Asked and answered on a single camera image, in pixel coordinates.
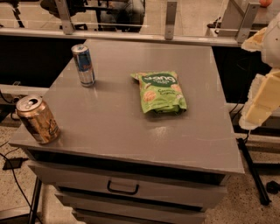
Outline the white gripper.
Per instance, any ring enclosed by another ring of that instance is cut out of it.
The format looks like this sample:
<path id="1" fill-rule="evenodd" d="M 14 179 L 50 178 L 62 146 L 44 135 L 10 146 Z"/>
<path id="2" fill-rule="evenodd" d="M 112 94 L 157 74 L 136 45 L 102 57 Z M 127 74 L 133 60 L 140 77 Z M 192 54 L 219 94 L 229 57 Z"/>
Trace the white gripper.
<path id="1" fill-rule="evenodd" d="M 241 44 L 248 52 L 261 52 L 262 62 L 272 68 L 280 67 L 280 12 Z M 257 74 L 248 91 L 248 100 L 241 111 L 239 125 L 244 130 L 260 127 L 280 107 L 280 70 L 266 75 Z"/>

